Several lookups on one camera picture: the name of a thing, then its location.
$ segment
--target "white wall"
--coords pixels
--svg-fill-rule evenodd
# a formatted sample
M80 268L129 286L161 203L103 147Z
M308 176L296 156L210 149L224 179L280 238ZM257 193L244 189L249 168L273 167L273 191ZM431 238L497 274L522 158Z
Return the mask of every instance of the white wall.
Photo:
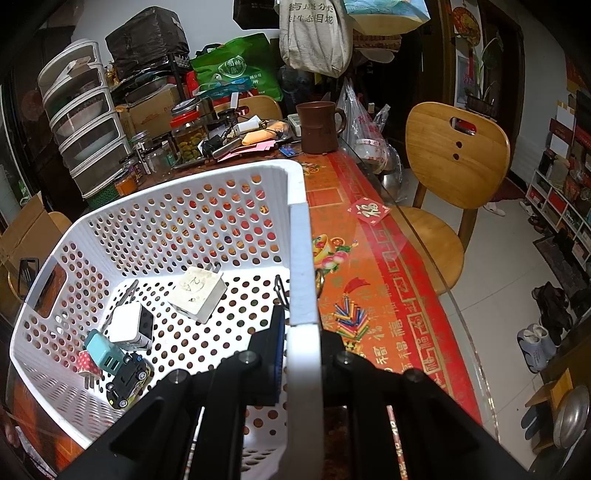
M491 1L523 31L525 93L511 170L529 183L546 146L550 119L556 117L556 102L568 103L564 51L545 26L519 2Z
M72 40L90 38L99 43L100 57L107 65L113 60L105 37L144 8L157 6L172 10L185 30L190 55L210 43L226 43L263 31L278 37L278 30L242 30L232 19L233 0L85 0Z

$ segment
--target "black toy car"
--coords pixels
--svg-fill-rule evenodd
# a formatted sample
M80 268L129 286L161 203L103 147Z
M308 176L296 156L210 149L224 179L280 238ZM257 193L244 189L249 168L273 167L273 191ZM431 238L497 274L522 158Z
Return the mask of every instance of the black toy car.
M116 410L123 410L130 405L150 377L148 362L137 353L125 355L124 364L113 380L107 383L107 400Z

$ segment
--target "metal screw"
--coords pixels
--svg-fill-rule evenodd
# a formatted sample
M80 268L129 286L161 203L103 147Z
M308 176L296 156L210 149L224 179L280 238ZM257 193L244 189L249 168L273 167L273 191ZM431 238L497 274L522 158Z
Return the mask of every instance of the metal screw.
M180 368L177 368L176 370L171 371L167 375L167 378L171 383L178 384L178 383L184 382L188 376L189 376L189 372L187 372L186 370L181 370Z
M244 350L243 352L240 352L238 354L238 359L243 364L247 364L247 365L256 362L257 358L258 358L258 355L255 352L251 352L250 350Z
M423 371L418 368L409 368L404 372L404 376L414 383L422 382L425 378Z
M339 353L336 354L337 362L341 363L343 365L349 365L351 362L353 362L354 358L355 358L355 354L351 353L347 350L340 351Z

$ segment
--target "doormat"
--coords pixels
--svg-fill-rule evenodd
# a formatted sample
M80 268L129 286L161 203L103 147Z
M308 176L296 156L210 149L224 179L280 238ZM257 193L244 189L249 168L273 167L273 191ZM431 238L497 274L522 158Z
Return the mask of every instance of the doormat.
M534 242L546 263L556 276L560 286L564 289L566 296L572 298L579 290L587 288L587 282L576 265L571 265L554 243L554 236L547 236Z
M501 200L518 200L525 198L525 193L508 178L504 178L499 189L493 195L491 202Z

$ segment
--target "card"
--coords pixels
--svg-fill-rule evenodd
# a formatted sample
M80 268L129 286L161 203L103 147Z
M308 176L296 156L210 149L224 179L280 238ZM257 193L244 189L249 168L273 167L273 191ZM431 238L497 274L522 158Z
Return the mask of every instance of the card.
M390 209L385 205L367 197L360 198L347 210L359 220L370 225L375 225L390 212Z
M279 147L279 151L283 153L286 157L295 157L298 153L291 148L289 145L284 145L283 147Z

